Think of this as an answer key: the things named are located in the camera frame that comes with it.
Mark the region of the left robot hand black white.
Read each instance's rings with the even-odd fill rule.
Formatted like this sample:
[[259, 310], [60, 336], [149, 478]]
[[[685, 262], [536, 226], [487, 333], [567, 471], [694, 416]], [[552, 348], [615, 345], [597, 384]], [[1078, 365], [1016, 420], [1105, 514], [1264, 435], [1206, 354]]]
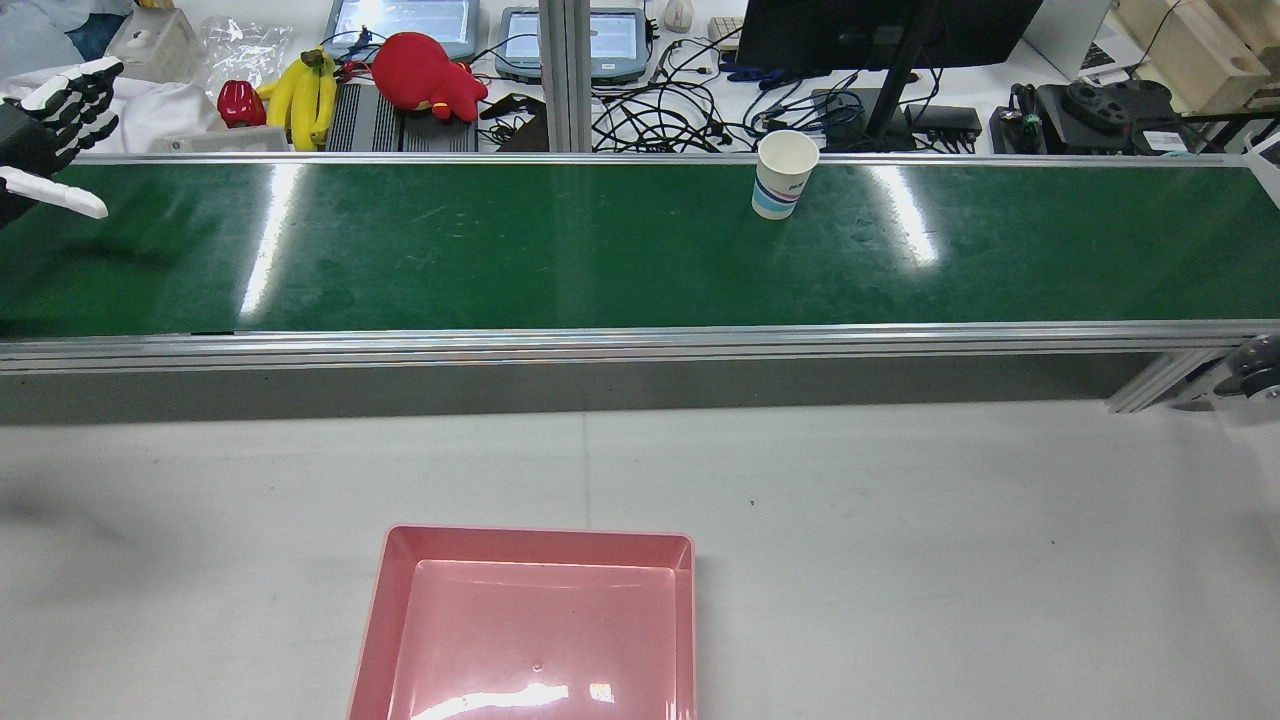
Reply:
[[91, 219], [108, 217], [97, 195], [55, 176], [119, 126], [110, 106], [123, 69], [120, 59], [102, 56], [58, 72], [24, 97], [3, 97], [1, 227], [38, 204]]

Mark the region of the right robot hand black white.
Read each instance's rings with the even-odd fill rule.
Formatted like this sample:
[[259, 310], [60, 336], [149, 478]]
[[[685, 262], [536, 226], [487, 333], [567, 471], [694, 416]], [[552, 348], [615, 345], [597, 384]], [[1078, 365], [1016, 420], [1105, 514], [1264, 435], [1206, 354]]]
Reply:
[[1213, 387], [1219, 397], [1244, 397], [1271, 401], [1279, 397], [1279, 337], [1257, 336], [1233, 350], [1225, 359], [1228, 378]]

